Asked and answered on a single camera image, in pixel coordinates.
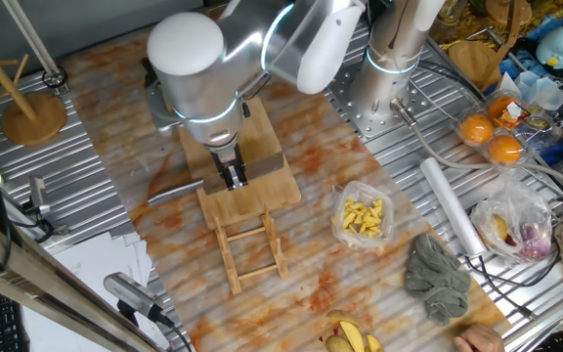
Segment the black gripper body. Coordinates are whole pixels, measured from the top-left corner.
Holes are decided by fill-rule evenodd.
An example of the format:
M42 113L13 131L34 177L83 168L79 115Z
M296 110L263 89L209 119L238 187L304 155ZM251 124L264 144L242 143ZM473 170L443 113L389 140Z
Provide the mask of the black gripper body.
M230 166L242 167L242 157L237 141L224 146L211 147L209 151L218 170L225 170Z

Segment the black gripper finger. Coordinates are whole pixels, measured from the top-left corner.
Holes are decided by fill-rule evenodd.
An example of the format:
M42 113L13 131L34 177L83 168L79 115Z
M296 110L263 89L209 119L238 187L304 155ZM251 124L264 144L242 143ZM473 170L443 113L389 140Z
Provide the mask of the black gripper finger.
M243 164L235 163L231 166L232 189L238 189L248 184Z
M229 191L235 188L233 171L230 166L223 165L219 171L220 177L223 179L225 186Z

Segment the person hand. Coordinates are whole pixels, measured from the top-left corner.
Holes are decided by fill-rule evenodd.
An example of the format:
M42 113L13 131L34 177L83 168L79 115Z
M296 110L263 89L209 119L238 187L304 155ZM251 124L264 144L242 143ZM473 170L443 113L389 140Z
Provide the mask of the person hand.
M475 324L454 338L459 352L504 352L501 335L490 327Z

